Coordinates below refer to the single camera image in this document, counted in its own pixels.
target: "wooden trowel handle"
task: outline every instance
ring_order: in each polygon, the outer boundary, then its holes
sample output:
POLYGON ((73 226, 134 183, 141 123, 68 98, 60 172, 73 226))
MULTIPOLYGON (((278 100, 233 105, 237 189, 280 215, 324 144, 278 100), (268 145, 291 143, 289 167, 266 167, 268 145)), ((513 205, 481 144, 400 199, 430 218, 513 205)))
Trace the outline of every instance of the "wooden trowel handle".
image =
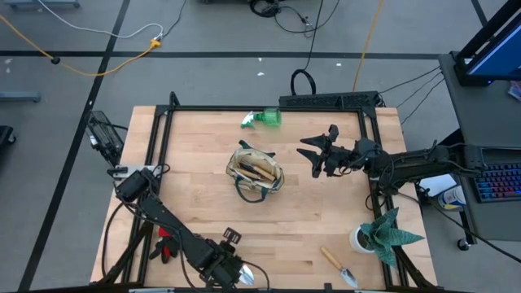
POLYGON ((338 269, 342 269, 342 265, 336 260, 336 258, 331 255, 331 253, 327 250, 325 247, 320 247, 320 251, 322 251, 322 254, 338 269))

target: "plastic bottle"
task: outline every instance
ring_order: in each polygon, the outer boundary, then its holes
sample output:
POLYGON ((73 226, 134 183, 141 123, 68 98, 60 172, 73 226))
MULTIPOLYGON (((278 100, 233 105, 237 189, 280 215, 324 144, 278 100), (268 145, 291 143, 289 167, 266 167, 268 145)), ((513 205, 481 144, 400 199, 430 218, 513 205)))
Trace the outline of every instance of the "plastic bottle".
POLYGON ((438 203, 446 210, 460 208, 466 204, 461 186, 456 186, 438 196, 438 203))

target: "snake plant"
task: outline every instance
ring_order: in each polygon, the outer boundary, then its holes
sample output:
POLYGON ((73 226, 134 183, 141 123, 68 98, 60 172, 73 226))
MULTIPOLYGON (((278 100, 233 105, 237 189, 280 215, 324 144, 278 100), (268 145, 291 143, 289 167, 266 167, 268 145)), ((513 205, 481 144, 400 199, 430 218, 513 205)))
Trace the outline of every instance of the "snake plant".
POLYGON ((360 226, 367 241, 366 249, 374 250, 381 261, 394 268, 396 268, 396 257, 392 247, 415 243, 423 239, 423 236, 392 228, 396 216, 398 216, 398 208, 393 208, 374 220, 372 224, 360 226))

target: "wooden table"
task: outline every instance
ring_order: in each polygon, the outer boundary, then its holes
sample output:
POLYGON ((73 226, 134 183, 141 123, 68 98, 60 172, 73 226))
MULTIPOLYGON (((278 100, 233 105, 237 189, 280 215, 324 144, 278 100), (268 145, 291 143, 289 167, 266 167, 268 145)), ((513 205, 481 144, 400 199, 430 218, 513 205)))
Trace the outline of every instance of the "wooden table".
MULTIPOLYGON (((130 121, 121 164, 143 164, 151 132, 154 107, 135 107, 130 121)), ((330 124, 339 127, 335 145, 352 149, 361 138, 357 114, 340 112, 284 112, 280 129, 240 129, 245 112, 174 112, 166 163, 171 170, 164 175, 160 198, 186 226, 204 237, 222 240, 231 227, 243 235, 238 254, 263 267, 274 288, 321 289, 330 282, 335 289, 350 289, 339 272, 321 254, 327 247, 358 280, 360 288, 384 289, 382 266, 375 255, 355 252, 348 241, 349 232, 361 223, 372 222, 373 213, 364 201, 369 194, 367 176, 353 172, 341 178, 311 177, 311 164, 297 147, 313 149, 299 142, 326 133, 330 124), (225 167, 238 141, 243 139, 261 151, 273 151, 286 176, 286 183, 266 201, 250 204, 237 195, 225 167)), ((405 151, 397 111, 378 108, 377 117, 383 148, 389 153, 405 151)), ((366 119, 367 129, 370 121, 366 119)), ((158 139, 162 136, 164 119, 158 139)), ((156 143, 155 158, 160 142, 156 143)), ((415 196, 414 187, 406 185, 401 192, 415 196)), ((419 207, 411 200, 394 197, 400 207, 401 229, 425 236, 419 207)), ((119 204, 112 196, 107 219, 119 204)), ((112 223, 107 245, 107 267, 110 268, 126 248, 132 215, 121 209, 112 223)), ((157 241, 157 227, 152 249, 157 241)), ((101 247, 91 279, 101 278, 101 247)), ((405 252, 424 274, 436 284, 427 240, 404 246, 405 252)), ((132 278, 136 279, 141 248, 134 258, 132 278)), ((198 274, 188 268, 196 286, 203 286, 198 274)), ((256 286, 266 286, 264 276, 256 269, 256 286)), ((399 284, 397 271, 393 281, 399 284)), ((149 261, 146 286, 186 287, 179 258, 163 265, 160 259, 149 261)))

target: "computer keyboard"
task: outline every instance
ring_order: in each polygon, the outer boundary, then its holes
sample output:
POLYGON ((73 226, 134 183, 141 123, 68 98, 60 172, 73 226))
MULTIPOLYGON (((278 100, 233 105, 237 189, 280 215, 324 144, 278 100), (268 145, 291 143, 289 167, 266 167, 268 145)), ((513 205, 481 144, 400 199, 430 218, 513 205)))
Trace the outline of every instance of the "computer keyboard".
POLYGON ((336 107, 360 108, 364 106, 377 107, 381 103, 377 91, 337 93, 337 94, 306 94, 280 97, 278 103, 282 107, 336 107))
POLYGON ((521 163, 490 164, 474 180, 481 203, 521 200, 521 163))

